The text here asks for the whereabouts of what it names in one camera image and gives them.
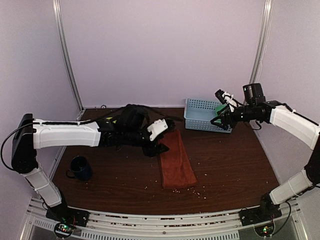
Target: mug handle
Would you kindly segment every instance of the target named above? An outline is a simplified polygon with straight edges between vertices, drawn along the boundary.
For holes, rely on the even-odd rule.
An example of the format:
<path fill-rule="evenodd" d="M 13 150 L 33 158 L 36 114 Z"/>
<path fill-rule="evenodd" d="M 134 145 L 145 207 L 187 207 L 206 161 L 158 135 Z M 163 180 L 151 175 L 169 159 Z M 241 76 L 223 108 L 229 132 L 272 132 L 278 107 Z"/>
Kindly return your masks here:
<path fill-rule="evenodd" d="M 69 176 L 68 173 L 71 173 L 71 171 L 70 170 L 65 171 L 65 175 L 67 176 L 67 178 L 69 178 L 69 179 L 75 179 L 76 178 L 75 176 Z"/>

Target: white wall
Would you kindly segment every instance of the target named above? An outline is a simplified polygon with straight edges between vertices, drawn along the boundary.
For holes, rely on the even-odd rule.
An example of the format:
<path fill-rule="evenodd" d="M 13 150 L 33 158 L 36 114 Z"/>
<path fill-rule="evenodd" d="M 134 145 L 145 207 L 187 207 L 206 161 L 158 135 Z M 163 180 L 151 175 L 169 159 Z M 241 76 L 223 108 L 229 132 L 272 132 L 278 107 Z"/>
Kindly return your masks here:
<path fill-rule="evenodd" d="M 64 0 L 61 12 L 85 107 L 183 106 L 241 100 L 249 82 L 264 0 Z"/>
<path fill-rule="evenodd" d="M 0 0 L 0 142 L 25 113 L 48 120 L 78 114 L 64 67 L 51 0 Z M 38 151 L 46 172 L 57 148 Z M 11 162 L 11 140 L 5 146 Z M 0 164 L 0 239 L 14 240 L 32 191 L 24 178 Z"/>
<path fill-rule="evenodd" d="M 267 100 L 287 103 L 320 122 L 320 1 L 275 1 L 259 82 Z M 298 139 L 264 124 L 258 132 L 281 183 L 301 171 L 311 150 Z M 320 190 L 299 198 L 312 239 L 320 239 Z"/>

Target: folded red towel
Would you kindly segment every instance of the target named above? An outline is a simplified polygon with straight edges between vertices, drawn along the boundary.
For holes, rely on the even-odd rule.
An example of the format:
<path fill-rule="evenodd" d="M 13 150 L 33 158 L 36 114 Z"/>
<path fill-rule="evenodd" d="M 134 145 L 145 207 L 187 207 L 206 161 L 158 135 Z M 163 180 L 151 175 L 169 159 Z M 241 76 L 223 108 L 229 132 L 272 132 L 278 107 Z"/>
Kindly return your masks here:
<path fill-rule="evenodd" d="M 179 130 L 169 132 L 159 141 L 170 148 L 160 154 L 162 186 L 164 189 L 181 189 L 197 183 Z"/>

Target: green object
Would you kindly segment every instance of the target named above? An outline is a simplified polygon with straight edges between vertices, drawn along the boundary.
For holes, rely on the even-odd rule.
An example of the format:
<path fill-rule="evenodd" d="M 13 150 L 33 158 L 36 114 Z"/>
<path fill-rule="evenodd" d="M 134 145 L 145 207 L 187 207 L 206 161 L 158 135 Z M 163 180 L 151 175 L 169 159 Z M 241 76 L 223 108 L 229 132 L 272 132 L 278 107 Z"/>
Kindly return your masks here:
<path fill-rule="evenodd" d="M 219 106 L 217 106 L 215 108 L 215 116 L 218 116 L 218 112 L 221 111 L 224 107 L 226 106 L 226 104 L 221 104 Z"/>

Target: wooden table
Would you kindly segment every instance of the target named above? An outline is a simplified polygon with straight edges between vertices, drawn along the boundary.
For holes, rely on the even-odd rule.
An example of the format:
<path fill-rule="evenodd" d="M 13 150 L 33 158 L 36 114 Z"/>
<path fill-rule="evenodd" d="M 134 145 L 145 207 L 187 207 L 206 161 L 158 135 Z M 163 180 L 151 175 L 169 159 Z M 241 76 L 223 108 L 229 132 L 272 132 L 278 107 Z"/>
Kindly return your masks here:
<path fill-rule="evenodd" d="M 87 109 L 82 120 L 106 109 Z M 183 116 L 182 108 L 163 108 Z M 151 113 L 152 120 L 161 118 Z M 122 214 L 173 215 L 218 212 L 259 205 L 264 193 L 278 181 L 254 131 L 239 123 L 231 134 L 181 131 L 198 184 L 178 191 L 163 189 L 158 159 L 143 155 L 139 147 L 98 148 L 68 146 L 53 178 L 71 207 Z M 85 156 L 93 170 L 89 182 L 65 176 L 70 161 Z"/>

